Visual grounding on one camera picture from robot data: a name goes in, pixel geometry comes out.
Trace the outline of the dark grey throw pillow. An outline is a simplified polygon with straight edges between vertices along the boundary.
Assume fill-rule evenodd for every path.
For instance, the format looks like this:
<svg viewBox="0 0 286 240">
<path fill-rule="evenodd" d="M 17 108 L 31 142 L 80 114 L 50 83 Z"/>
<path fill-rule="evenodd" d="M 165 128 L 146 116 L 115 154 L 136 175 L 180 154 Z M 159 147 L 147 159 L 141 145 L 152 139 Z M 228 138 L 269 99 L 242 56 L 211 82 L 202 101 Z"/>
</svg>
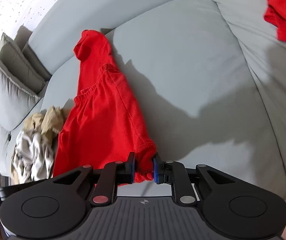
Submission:
<svg viewBox="0 0 286 240">
<path fill-rule="evenodd" d="M 25 86 L 39 94 L 51 74 L 46 70 L 35 53 L 26 43 L 23 49 L 5 33 L 0 41 L 0 60 L 7 69 L 17 77 Z"/>
</svg>

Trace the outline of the light grey throw pillow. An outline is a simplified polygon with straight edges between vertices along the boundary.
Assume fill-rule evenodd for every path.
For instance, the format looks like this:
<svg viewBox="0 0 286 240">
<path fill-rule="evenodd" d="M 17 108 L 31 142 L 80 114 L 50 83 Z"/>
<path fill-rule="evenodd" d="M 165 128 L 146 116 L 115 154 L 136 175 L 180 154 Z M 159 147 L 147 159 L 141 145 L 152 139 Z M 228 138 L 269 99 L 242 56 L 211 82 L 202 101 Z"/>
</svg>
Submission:
<svg viewBox="0 0 286 240">
<path fill-rule="evenodd" d="M 0 60 L 0 125 L 7 131 L 15 129 L 40 97 L 11 74 Z"/>
</svg>

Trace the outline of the grey fabric sofa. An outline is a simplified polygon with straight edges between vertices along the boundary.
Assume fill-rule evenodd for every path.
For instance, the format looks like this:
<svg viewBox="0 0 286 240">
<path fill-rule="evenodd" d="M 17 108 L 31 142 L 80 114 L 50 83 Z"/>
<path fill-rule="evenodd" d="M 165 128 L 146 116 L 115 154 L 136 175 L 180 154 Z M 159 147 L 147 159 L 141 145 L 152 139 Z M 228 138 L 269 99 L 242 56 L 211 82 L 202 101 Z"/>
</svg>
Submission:
<svg viewBox="0 0 286 240">
<path fill-rule="evenodd" d="M 161 157 L 286 198 L 286 43 L 266 0 L 58 0 L 28 40 L 51 74 L 33 107 L 71 108 L 85 29 L 108 38 Z"/>
</svg>

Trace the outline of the red fleece pants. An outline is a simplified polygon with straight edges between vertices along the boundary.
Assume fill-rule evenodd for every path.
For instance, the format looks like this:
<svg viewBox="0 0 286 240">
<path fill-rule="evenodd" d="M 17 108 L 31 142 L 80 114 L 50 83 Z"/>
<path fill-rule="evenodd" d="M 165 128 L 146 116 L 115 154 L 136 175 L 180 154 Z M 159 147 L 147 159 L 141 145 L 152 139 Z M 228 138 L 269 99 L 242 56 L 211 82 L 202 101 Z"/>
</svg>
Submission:
<svg viewBox="0 0 286 240">
<path fill-rule="evenodd" d="M 74 53 L 80 61 L 77 95 L 59 133 L 53 175 L 83 165 L 100 169 L 133 152 L 135 182 L 152 180 L 157 148 L 110 42 L 98 31 L 84 30 Z"/>
</svg>

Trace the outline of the beige crumpled garment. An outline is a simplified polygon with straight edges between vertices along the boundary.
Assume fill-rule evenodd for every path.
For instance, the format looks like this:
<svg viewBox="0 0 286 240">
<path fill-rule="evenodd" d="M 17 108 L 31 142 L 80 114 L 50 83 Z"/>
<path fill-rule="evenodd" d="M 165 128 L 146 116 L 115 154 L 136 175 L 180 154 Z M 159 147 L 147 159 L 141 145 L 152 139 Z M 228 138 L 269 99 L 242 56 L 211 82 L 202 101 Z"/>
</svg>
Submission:
<svg viewBox="0 0 286 240">
<path fill-rule="evenodd" d="M 24 122 L 23 130 L 40 133 L 46 143 L 52 144 L 63 129 L 65 120 L 64 108 L 50 106 L 45 113 L 39 112 L 28 117 Z"/>
</svg>

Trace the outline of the white grey crumpled garment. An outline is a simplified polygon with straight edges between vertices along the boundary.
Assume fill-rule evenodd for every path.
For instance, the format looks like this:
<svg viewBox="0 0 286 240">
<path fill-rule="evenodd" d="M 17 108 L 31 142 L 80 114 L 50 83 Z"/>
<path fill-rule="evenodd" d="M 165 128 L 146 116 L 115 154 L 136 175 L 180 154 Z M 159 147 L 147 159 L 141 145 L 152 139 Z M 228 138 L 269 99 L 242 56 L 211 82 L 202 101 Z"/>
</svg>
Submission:
<svg viewBox="0 0 286 240">
<path fill-rule="evenodd" d="M 54 151 L 40 132 L 20 131 L 11 157 L 11 178 L 15 184 L 52 177 Z"/>
</svg>

